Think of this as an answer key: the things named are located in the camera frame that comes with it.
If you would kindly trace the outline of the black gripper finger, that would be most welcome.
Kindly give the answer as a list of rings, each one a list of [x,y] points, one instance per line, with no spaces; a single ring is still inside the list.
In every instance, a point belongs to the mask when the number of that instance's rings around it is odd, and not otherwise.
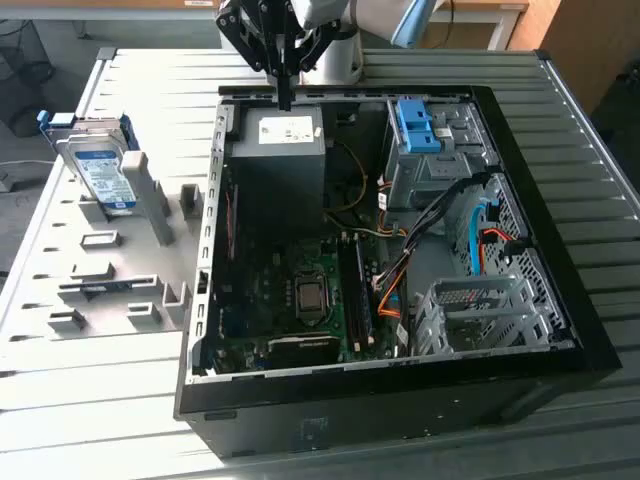
[[[302,31],[293,23],[286,23],[284,29],[284,110],[291,110],[295,99],[291,81],[300,72],[312,70],[321,55],[338,37],[340,23],[326,23],[316,28],[309,38],[299,46],[295,45],[297,35]]]
[[[221,4],[215,17],[220,33],[255,71],[264,71],[275,86],[278,108],[284,110],[284,71],[277,46],[266,46],[240,4]]]

